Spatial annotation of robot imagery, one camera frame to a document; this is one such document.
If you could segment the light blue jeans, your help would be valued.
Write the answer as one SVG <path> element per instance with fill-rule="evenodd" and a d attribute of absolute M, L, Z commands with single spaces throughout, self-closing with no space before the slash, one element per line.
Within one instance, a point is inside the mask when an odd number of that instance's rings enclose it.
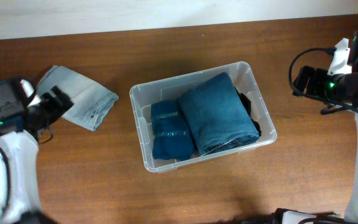
<path fill-rule="evenodd" d="M 98 82 L 69 68 L 54 65 L 37 84 L 37 94 L 51 92 L 54 86 L 67 94 L 73 106 L 62 118 L 95 131 L 119 97 Z"/>

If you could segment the black garment with band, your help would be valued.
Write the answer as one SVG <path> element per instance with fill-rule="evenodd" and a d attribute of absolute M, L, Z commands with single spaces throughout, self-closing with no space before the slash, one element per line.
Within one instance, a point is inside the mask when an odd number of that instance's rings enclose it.
<path fill-rule="evenodd" d="M 235 90 L 236 90 L 236 93 L 237 93 L 237 95 L 238 95 L 238 97 L 239 97 L 239 99 L 240 99 L 240 101 L 241 101 L 243 107 L 244 107 L 245 110 L 247 111 L 247 114 L 249 115 L 250 120 L 252 121 L 252 123 L 254 124 L 256 130 L 258 131 L 259 136 L 261 136 L 261 135 L 262 135 L 262 130 L 261 130 L 261 128 L 260 128 L 260 125 L 259 125 L 259 123 L 258 123 L 257 121 L 255 121 L 255 120 L 252 118 L 252 115 L 251 115 L 251 112 L 252 112 L 252 103 L 251 103 L 250 99 L 248 99 L 248 97 L 246 97 L 245 94 L 239 92 L 237 88 L 235 88 Z"/>

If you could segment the medium blue jeans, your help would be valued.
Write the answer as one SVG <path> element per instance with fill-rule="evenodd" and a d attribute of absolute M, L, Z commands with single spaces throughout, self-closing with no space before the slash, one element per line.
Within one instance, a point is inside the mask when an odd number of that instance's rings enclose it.
<path fill-rule="evenodd" d="M 259 131 L 226 72 L 178 98 L 200 156 L 255 143 Z"/>

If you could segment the dark blue garment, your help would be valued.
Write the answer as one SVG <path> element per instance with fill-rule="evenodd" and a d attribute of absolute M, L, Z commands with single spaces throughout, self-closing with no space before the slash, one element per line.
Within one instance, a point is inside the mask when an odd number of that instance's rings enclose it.
<path fill-rule="evenodd" d="M 154 159 L 191 159 L 196 149 L 177 100 L 163 100 L 152 104 L 151 120 Z"/>

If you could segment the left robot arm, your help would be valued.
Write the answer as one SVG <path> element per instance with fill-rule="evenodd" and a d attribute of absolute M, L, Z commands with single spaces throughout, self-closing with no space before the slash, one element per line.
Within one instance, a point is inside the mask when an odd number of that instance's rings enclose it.
<path fill-rule="evenodd" d="M 39 199 L 39 137 L 72 106 L 57 86 L 38 95 L 26 78 L 0 81 L 0 223 L 54 222 Z"/>

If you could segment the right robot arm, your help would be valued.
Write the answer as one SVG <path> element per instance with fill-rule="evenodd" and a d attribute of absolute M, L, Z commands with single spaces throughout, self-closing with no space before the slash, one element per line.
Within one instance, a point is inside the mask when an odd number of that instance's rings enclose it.
<path fill-rule="evenodd" d="M 344 218 L 334 215 L 310 214 L 278 208 L 269 223 L 358 223 L 358 31 L 351 40 L 342 39 L 323 52 L 333 56 L 328 70 L 304 66 L 296 78 L 289 77 L 293 95 L 320 101 L 326 105 L 321 115 L 351 111 L 357 126 L 357 153 L 354 185 Z"/>

